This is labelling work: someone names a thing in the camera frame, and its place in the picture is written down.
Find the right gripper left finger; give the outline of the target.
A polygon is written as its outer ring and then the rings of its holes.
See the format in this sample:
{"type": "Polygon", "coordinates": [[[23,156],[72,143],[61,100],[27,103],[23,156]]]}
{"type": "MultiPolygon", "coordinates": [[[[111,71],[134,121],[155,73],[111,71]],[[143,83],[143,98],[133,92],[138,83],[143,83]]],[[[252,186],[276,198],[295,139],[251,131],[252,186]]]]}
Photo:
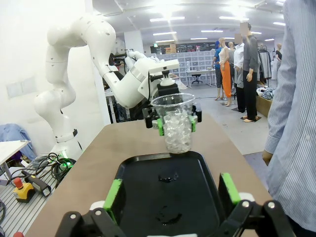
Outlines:
{"type": "Polygon", "coordinates": [[[106,199],[93,203],[86,214],[65,213],[55,237],[126,237],[119,226],[125,202],[123,180],[115,179],[106,199]]]}

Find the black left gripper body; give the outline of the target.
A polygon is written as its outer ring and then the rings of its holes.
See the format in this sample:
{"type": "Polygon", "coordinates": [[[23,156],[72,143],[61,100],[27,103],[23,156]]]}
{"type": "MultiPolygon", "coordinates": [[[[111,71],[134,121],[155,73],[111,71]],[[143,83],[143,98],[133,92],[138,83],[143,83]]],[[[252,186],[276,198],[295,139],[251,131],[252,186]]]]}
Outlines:
{"type": "Polygon", "coordinates": [[[172,85],[168,85],[168,86],[162,86],[158,84],[157,89],[158,89],[158,97],[179,93],[179,88],[176,83],[172,85]]]}

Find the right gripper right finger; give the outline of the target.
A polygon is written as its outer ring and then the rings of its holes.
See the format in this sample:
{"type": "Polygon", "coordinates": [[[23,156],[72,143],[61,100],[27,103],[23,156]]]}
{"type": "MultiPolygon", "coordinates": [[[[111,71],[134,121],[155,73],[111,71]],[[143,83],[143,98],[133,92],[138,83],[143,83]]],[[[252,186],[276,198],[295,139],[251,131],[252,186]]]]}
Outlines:
{"type": "Polygon", "coordinates": [[[295,237],[278,201],[259,205],[249,193],[242,197],[228,173],[220,174],[218,191],[226,215],[218,237],[241,237],[244,230],[254,230],[258,237],[295,237]]]}

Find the short clear iced cup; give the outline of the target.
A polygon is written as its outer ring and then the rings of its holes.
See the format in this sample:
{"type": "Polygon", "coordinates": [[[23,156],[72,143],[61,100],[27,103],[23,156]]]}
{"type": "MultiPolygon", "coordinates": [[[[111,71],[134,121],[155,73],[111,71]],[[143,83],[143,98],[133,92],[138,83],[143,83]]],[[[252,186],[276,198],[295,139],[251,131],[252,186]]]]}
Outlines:
{"type": "Polygon", "coordinates": [[[178,93],[157,97],[151,105],[162,120],[168,152],[182,154],[192,147],[192,124],[189,118],[195,96],[178,93]]]}

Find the white storage box shelving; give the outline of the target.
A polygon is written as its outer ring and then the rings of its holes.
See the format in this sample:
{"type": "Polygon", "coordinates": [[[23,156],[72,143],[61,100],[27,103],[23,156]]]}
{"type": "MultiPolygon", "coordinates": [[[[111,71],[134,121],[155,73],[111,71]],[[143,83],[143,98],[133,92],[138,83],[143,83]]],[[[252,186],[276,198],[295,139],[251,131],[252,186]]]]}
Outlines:
{"type": "Polygon", "coordinates": [[[177,59],[179,66],[177,69],[172,70],[174,74],[186,73],[187,71],[210,70],[214,55],[215,49],[210,51],[153,54],[153,56],[156,56],[159,60],[169,61],[177,59]]]}

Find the large black serving tray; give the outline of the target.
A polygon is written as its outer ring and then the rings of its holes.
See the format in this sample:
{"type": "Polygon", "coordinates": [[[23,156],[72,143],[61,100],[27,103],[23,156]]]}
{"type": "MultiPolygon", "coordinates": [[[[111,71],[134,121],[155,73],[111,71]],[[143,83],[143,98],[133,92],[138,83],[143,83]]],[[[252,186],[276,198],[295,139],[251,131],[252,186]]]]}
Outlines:
{"type": "Polygon", "coordinates": [[[211,237],[225,219],[204,157],[194,151],[134,156],[118,167],[126,237],[196,234],[211,237]]]}

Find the mannequin with blue top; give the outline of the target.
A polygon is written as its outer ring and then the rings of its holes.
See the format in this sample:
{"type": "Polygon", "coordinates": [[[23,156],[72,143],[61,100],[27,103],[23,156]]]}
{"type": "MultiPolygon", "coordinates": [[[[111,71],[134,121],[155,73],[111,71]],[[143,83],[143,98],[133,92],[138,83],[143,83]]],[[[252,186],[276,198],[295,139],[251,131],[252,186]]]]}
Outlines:
{"type": "Polygon", "coordinates": [[[221,95],[221,88],[222,88],[222,73],[220,69],[220,57],[219,53],[221,52],[222,48],[220,46],[219,41],[217,40],[215,42],[215,54],[213,57],[212,66],[215,68],[215,75],[216,75],[216,85],[217,85],[217,97],[215,98],[215,101],[219,99],[223,99],[223,95],[221,95]]]}

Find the brown box of clothes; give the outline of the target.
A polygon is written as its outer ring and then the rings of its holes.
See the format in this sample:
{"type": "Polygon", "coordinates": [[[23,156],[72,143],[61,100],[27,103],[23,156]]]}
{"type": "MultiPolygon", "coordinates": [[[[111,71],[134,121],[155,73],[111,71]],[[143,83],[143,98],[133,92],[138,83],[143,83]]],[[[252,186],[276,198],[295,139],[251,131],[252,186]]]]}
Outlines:
{"type": "Polygon", "coordinates": [[[269,110],[273,101],[275,89],[273,87],[257,88],[256,109],[259,113],[268,117],[269,110]]]}

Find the black yellow handheld tool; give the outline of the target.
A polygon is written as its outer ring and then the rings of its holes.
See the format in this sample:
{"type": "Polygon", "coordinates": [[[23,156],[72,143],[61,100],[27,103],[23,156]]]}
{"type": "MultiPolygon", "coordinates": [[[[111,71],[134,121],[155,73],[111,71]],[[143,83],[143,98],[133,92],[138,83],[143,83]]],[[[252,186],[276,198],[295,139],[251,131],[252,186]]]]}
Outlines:
{"type": "Polygon", "coordinates": [[[40,192],[44,197],[48,197],[51,194],[51,187],[46,182],[35,175],[31,175],[27,171],[22,170],[21,173],[24,175],[25,182],[32,184],[34,189],[40,192]]]}

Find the yellow emergency stop box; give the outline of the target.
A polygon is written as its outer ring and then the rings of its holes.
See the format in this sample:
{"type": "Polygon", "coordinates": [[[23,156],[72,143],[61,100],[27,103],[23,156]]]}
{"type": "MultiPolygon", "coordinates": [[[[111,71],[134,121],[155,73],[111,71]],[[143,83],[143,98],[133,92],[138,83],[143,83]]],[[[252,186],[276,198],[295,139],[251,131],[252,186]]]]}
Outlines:
{"type": "Polygon", "coordinates": [[[15,189],[13,190],[14,197],[18,202],[28,203],[35,194],[35,189],[31,183],[23,183],[17,177],[13,180],[15,189]]]}

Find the clothes rack with garments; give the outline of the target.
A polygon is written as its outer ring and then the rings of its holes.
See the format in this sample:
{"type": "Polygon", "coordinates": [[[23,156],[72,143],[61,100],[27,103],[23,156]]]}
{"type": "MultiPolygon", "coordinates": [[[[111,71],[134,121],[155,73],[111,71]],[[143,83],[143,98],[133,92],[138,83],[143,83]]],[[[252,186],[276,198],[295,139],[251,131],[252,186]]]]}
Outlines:
{"type": "Polygon", "coordinates": [[[263,84],[268,84],[272,78],[271,58],[265,45],[258,47],[259,56],[259,79],[263,84]]]}

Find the person in striped shirt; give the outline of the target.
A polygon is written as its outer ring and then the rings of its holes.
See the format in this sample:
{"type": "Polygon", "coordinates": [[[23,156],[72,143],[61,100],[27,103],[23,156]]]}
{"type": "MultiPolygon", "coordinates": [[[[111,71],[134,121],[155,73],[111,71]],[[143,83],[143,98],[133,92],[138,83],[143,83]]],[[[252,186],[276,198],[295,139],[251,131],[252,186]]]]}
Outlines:
{"type": "Polygon", "coordinates": [[[295,82],[291,111],[269,163],[270,195],[296,237],[316,237],[316,0],[286,0],[277,84],[295,82]]]}

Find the mannequin with black top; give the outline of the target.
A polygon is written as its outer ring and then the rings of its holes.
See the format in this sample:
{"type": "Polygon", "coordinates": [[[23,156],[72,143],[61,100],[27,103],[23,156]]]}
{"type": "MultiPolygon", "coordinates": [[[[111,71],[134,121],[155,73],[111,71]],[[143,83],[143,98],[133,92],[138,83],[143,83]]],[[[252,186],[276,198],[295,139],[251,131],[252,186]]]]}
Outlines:
{"type": "Polygon", "coordinates": [[[276,60],[277,60],[277,63],[276,63],[276,75],[277,76],[278,76],[278,71],[279,71],[279,68],[280,68],[281,62],[282,62],[281,48],[282,48],[282,44],[278,43],[277,44],[277,50],[276,50],[276,60]]]}

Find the white work table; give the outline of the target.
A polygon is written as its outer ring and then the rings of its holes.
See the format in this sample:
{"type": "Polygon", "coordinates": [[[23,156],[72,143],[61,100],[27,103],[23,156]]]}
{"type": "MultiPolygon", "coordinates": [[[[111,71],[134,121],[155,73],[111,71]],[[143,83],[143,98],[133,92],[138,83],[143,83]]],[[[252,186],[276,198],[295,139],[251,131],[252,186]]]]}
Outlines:
{"type": "Polygon", "coordinates": [[[29,144],[29,142],[29,140],[0,142],[0,171],[2,171],[2,174],[5,177],[5,179],[2,179],[0,175],[1,186],[7,186],[12,177],[6,161],[27,144],[29,144]]]}

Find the white wall plate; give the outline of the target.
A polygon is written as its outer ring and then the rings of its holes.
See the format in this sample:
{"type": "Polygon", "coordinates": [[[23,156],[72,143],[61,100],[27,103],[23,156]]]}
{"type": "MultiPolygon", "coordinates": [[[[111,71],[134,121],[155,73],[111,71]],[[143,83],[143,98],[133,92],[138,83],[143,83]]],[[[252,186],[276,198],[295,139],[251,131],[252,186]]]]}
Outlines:
{"type": "Polygon", "coordinates": [[[37,92],[35,77],[30,77],[22,81],[7,84],[6,91],[9,98],[15,98],[37,92]]]}

